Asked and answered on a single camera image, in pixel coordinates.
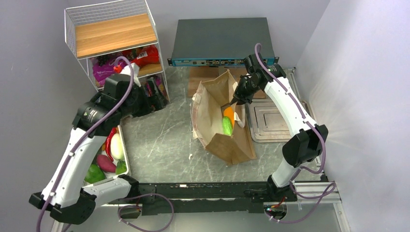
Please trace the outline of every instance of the wooden shelf board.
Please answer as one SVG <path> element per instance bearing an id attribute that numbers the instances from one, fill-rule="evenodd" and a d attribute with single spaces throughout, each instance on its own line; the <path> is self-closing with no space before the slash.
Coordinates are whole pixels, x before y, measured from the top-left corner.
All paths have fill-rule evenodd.
<path id="1" fill-rule="evenodd" d="M 147 14 L 75 27 L 77 58 L 122 51 L 156 41 L 157 36 Z"/>
<path id="2" fill-rule="evenodd" d="M 138 76 L 145 76 L 162 71 L 161 64 L 147 64 L 140 69 Z"/>

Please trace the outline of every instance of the white wall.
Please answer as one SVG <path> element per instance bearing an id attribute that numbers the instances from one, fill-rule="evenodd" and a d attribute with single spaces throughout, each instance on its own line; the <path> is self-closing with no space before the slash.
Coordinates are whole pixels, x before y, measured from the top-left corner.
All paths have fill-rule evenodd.
<path id="1" fill-rule="evenodd" d="M 95 93 L 64 43 L 66 1 L 0 1 L 0 231 L 35 231 L 80 104 Z M 52 225 L 49 214 L 43 230 Z"/>
<path id="2" fill-rule="evenodd" d="M 108 0 L 68 1 L 70 6 L 82 6 Z M 283 67 L 294 67 L 329 0 L 147 0 L 147 2 L 157 25 L 162 57 L 165 61 L 171 58 L 179 19 L 266 17 L 275 56 L 280 57 L 279 63 Z"/>
<path id="3" fill-rule="evenodd" d="M 333 0 L 297 82 L 353 231 L 410 231 L 410 2 Z"/>

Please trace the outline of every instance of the green cucumber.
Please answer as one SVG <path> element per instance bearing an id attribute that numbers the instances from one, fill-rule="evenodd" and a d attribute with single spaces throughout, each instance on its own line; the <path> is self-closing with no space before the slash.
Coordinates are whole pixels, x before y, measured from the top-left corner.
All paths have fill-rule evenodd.
<path id="1" fill-rule="evenodd" d="M 125 164 L 125 161 L 118 161 L 117 163 L 117 168 L 116 168 L 116 174 L 121 174 L 127 171 L 127 165 Z"/>
<path id="2" fill-rule="evenodd" d="M 232 123 L 231 123 L 231 120 L 227 116 L 224 116 L 222 118 L 222 127 L 223 127 L 224 134 L 229 135 L 229 136 L 232 135 Z"/>

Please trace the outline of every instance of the wire shelf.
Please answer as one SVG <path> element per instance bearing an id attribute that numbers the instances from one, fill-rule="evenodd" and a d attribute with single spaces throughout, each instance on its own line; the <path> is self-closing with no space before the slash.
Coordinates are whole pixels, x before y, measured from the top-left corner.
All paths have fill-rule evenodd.
<path id="1" fill-rule="evenodd" d="M 64 26 L 65 43 L 97 91 L 103 87 L 93 75 L 89 58 L 154 44 L 161 63 L 142 67 L 138 78 L 160 74 L 168 92 L 155 21 L 145 0 L 117 0 L 67 8 Z"/>

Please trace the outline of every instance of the brown paper bag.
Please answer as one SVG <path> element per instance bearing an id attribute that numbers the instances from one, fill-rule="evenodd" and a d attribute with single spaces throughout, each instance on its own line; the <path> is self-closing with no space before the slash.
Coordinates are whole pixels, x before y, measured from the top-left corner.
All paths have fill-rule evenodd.
<path id="1" fill-rule="evenodd" d="M 193 98 L 192 126 L 205 150 L 228 165 L 256 159 L 248 124 L 241 128 L 235 122 L 232 136 L 223 134 L 221 107 L 229 103 L 236 81 L 229 70 L 214 80 L 201 82 Z M 245 115 L 242 106 L 233 105 L 236 113 Z"/>

